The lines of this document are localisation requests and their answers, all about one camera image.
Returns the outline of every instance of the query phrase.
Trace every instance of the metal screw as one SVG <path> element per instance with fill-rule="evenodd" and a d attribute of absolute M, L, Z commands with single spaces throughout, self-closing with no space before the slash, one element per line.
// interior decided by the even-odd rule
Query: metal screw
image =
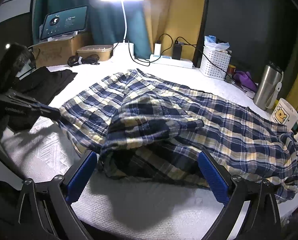
<path fill-rule="evenodd" d="M 268 179 L 264 179 L 264 184 L 267 185 L 267 186 L 269 186 L 271 184 L 271 182 L 268 181 Z"/>
<path fill-rule="evenodd" d="M 26 179 L 26 180 L 24 181 L 24 184 L 25 184 L 25 185 L 29 185 L 29 184 L 31 184 L 31 182 L 32 182 L 32 179 Z"/>
<path fill-rule="evenodd" d="M 241 181 L 242 180 L 242 177 L 240 177 L 239 175 L 233 175 L 232 178 L 233 178 L 234 181 Z"/>
<path fill-rule="evenodd" d="M 62 175 L 56 175 L 54 177 L 54 180 L 62 180 L 63 179 L 63 176 Z"/>

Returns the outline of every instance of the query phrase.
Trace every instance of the plastic food container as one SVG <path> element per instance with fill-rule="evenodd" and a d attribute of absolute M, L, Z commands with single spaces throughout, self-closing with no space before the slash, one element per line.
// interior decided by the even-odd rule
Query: plastic food container
<path fill-rule="evenodd" d="M 91 45 L 78 49 L 76 53 L 83 58 L 91 56 L 92 54 L 98 54 L 100 57 L 99 61 L 106 61 L 110 58 L 112 49 L 112 45 Z"/>

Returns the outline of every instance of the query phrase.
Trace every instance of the purple cloth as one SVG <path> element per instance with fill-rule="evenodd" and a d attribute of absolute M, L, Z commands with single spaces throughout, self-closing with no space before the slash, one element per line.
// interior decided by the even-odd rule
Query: purple cloth
<path fill-rule="evenodd" d="M 252 81 L 251 75 L 249 72 L 243 72 L 243 71 L 237 70 L 233 75 L 233 79 L 239 82 L 244 87 L 247 87 L 254 92 L 257 92 L 258 90 L 256 84 Z"/>

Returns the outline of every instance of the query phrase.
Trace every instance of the black cable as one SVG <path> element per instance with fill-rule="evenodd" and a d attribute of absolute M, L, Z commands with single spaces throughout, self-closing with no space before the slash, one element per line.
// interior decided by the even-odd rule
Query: black cable
<path fill-rule="evenodd" d="M 38 50 L 39 50 L 39 52 L 38 52 L 38 55 L 36 56 L 36 60 L 39 58 L 39 55 L 40 55 L 40 53 L 41 53 L 41 49 L 38 48 Z"/>
<path fill-rule="evenodd" d="M 122 40 L 122 41 L 118 41 L 118 42 L 116 43 L 116 46 L 118 46 L 118 44 L 121 43 L 121 42 L 123 42 L 123 40 Z"/>
<path fill-rule="evenodd" d="M 226 76 L 228 75 L 228 73 L 226 72 L 226 71 L 224 71 L 222 68 L 219 68 L 217 65 L 215 65 L 215 64 L 213 64 L 211 61 L 210 61 L 210 59 L 208 59 L 208 57 L 203 53 L 203 51 L 201 51 L 200 49 L 198 49 L 197 47 L 195 47 L 196 45 L 193 45 L 193 44 L 190 44 L 185 38 L 183 38 L 183 37 L 181 37 L 181 36 L 179 36 L 179 37 L 177 37 L 177 39 L 176 39 L 176 41 L 178 41 L 178 39 L 179 38 L 181 38 L 181 39 L 183 39 L 187 44 L 184 44 L 184 45 L 190 45 L 190 46 L 192 46 L 192 47 L 194 47 L 195 49 L 197 49 L 201 54 L 202 54 L 202 56 L 205 56 L 205 58 L 213 65 L 213 66 L 215 66 L 216 68 L 218 68 L 218 69 L 220 69 L 221 71 L 223 71 L 224 73 L 225 73 L 225 77 L 224 77 L 224 79 L 226 78 Z M 253 82 L 253 84 L 256 86 L 256 88 L 258 88 L 258 86 L 257 86 L 257 84 L 247 75 L 247 77 Z"/>
<path fill-rule="evenodd" d="M 99 65 L 98 60 L 100 59 L 98 54 L 92 54 L 88 57 L 80 57 L 78 55 L 74 55 L 68 58 L 68 65 L 70 67 L 79 66 L 81 64 L 91 64 L 91 65 Z"/>
<path fill-rule="evenodd" d="M 139 64 L 139 65 L 141 65 L 141 66 L 146 66 L 146 67 L 149 67 L 149 66 L 150 66 L 150 63 L 153 63 L 153 62 L 156 62 L 157 60 L 159 60 L 159 59 L 162 57 L 162 54 L 163 54 L 166 50 L 171 49 L 171 48 L 172 48 L 172 45 L 173 45 L 173 38 L 172 38 L 169 34 L 167 34 L 167 33 L 162 33 L 162 34 L 159 36 L 158 41 L 160 40 L 160 38 L 161 38 L 163 35 L 167 35 L 167 36 L 170 37 L 170 39 L 171 39 L 171 45 L 170 45 L 169 48 L 163 50 L 163 51 L 160 53 L 159 58 L 157 58 L 157 59 L 155 59 L 155 60 L 153 60 L 153 61 L 149 61 L 149 60 L 144 59 L 144 58 L 141 58 L 141 59 L 139 59 L 139 58 L 135 58 L 136 60 L 138 60 L 138 61 L 140 61 L 140 62 L 148 63 L 148 65 L 143 65 L 143 64 L 141 64 L 141 63 L 139 63 L 139 62 L 136 62 L 136 61 L 132 58 L 131 53 L 130 53 L 130 48 L 129 48 L 129 54 L 130 54 L 130 57 L 132 58 L 132 60 L 133 60 L 135 63 L 137 63 L 137 64 Z"/>

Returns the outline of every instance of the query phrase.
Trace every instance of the white textured mat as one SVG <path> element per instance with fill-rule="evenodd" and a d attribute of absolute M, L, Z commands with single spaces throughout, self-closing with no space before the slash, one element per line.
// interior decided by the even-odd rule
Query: white textured mat
<path fill-rule="evenodd" d="M 49 67 L 49 70 L 64 68 L 67 67 Z M 137 64 L 117 66 L 109 61 L 98 66 L 69 68 L 78 75 L 54 98 L 50 106 L 60 107 L 107 75 L 134 68 L 164 80 L 222 96 L 242 106 L 249 106 L 267 118 L 267 114 L 256 107 L 242 91 L 223 81 L 207 78 L 197 69 L 161 65 L 142 67 Z M 1 144 L 22 172 L 35 182 L 64 174 L 79 159 L 57 124 L 44 117 L 38 119 L 29 133 L 14 135 L 7 129 Z M 293 200 L 279 205 L 280 216 L 288 216 L 297 206 L 298 194 Z M 84 222 L 120 236 L 135 239 L 201 239 L 223 205 L 208 190 L 159 183 L 116 181 L 94 172 L 79 201 L 73 203 L 72 207 Z M 240 221 L 229 239 L 235 238 L 239 231 L 247 207 L 246 203 Z"/>

